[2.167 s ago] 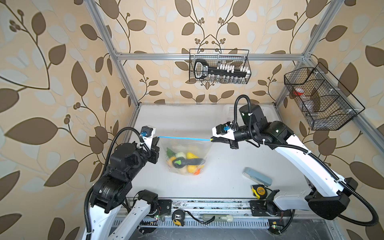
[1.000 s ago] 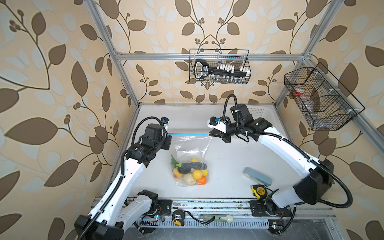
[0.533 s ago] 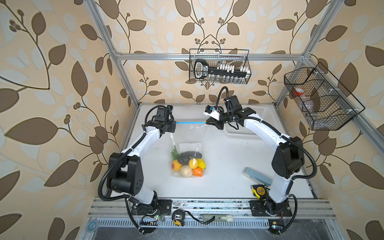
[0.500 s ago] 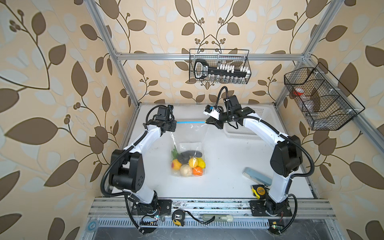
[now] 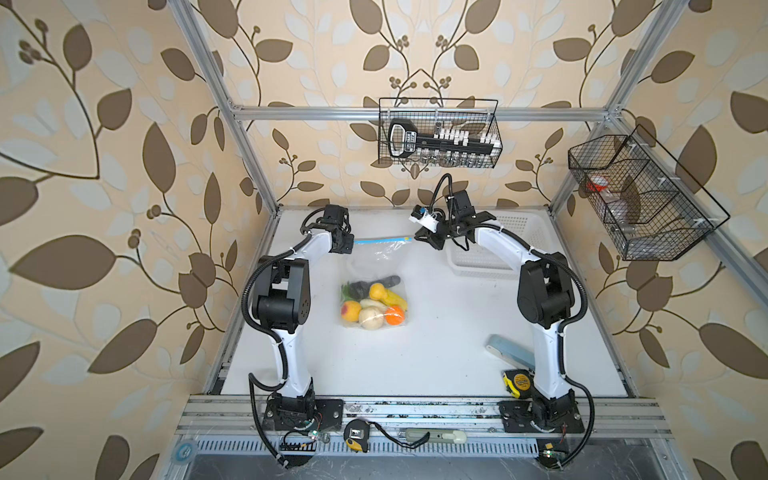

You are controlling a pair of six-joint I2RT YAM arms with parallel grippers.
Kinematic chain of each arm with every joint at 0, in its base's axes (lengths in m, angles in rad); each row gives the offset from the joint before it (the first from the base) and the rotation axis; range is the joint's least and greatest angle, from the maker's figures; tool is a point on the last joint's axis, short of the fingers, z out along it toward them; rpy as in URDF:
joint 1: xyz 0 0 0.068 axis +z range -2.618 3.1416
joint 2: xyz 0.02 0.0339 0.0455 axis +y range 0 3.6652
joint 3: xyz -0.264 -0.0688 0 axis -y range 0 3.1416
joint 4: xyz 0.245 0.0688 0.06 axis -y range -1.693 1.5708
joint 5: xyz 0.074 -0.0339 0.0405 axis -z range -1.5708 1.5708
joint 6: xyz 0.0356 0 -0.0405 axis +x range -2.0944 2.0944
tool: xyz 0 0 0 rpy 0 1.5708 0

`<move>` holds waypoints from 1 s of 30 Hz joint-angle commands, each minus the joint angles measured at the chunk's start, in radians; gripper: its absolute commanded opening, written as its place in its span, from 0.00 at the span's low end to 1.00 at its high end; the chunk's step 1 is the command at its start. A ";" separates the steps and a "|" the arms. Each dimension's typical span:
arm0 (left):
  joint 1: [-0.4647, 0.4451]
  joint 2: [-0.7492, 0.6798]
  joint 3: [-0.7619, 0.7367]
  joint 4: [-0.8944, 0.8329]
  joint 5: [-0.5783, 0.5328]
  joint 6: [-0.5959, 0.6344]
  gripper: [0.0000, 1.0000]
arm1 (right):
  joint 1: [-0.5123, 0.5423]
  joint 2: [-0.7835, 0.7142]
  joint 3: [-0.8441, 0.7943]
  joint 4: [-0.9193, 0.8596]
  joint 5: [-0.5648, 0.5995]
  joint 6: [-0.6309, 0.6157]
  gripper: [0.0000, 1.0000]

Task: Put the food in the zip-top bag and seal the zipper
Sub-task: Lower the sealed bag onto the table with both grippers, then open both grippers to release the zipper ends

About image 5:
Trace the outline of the small yellow lemon toy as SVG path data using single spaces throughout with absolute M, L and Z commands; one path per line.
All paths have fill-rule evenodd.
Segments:
M 369 298 L 383 302 L 387 297 L 387 288 L 382 283 L 373 283 L 369 288 Z

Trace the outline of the clear zip bag blue zipper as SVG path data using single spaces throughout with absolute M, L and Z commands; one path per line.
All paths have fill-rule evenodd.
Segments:
M 363 329 L 358 321 L 351 323 L 341 318 L 341 306 L 345 302 L 341 294 L 341 286 L 345 283 L 356 281 L 369 282 L 371 285 L 382 283 L 387 289 L 397 293 L 408 303 L 405 266 L 411 243 L 412 239 L 406 236 L 360 239 L 354 242 L 352 253 L 343 264 L 340 283 L 340 319 L 344 326 Z M 377 330 L 405 326 L 408 322 L 408 313 L 409 303 L 408 310 L 405 311 L 405 321 L 401 325 L 390 326 L 385 321 L 384 325 Z

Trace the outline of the yellow corn toy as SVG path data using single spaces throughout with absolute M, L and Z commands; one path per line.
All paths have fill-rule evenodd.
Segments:
M 381 302 L 390 307 L 397 306 L 401 308 L 403 311 L 408 310 L 407 301 L 403 297 L 401 297 L 400 295 L 398 295 L 397 293 L 393 292 L 390 289 L 384 290 L 384 293 L 381 295 Z

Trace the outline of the beige potato toy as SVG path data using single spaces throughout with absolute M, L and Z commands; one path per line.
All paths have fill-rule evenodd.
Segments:
M 358 316 L 358 323 L 366 330 L 377 330 L 385 323 L 385 312 L 377 307 L 363 308 Z

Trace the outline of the orange toy fruit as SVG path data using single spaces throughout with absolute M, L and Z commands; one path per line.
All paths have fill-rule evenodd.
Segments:
M 385 311 L 384 318 L 388 325 L 398 326 L 405 321 L 405 311 L 399 305 L 393 305 Z

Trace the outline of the white radish with green leaves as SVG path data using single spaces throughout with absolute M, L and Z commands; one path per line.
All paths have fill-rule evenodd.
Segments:
M 355 301 L 362 308 L 376 308 L 380 312 L 385 312 L 387 306 L 369 296 L 370 286 L 371 283 L 364 281 L 345 283 L 341 286 L 341 294 L 345 301 Z

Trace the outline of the yellow orange with green stem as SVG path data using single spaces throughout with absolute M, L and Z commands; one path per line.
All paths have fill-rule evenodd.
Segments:
M 349 300 L 341 306 L 341 318 L 347 322 L 356 323 L 359 320 L 362 306 L 359 302 Z

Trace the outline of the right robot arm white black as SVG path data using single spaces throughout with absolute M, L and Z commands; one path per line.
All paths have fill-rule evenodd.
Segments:
M 566 257 L 540 251 L 505 228 L 488 212 L 477 212 L 466 192 L 448 198 L 448 211 L 417 205 L 410 220 L 420 225 L 415 239 L 440 250 L 447 239 L 466 238 L 493 253 L 518 274 L 517 306 L 531 324 L 534 370 L 531 410 L 540 423 L 553 422 L 575 406 L 565 367 L 565 329 L 587 313 L 586 290 Z

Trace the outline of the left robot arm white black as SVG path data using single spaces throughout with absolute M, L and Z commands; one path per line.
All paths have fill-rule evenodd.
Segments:
M 349 211 L 340 205 L 310 212 L 300 234 L 301 240 L 288 250 L 261 257 L 240 300 L 246 325 L 269 337 L 278 367 L 278 381 L 272 385 L 250 373 L 249 390 L 269 393 L 272 413 L 296 423 L 316 415 L 313 379 L 302 346 L 311 308 L 310 267 L 326 254 L 349 254 L 354 246 Z

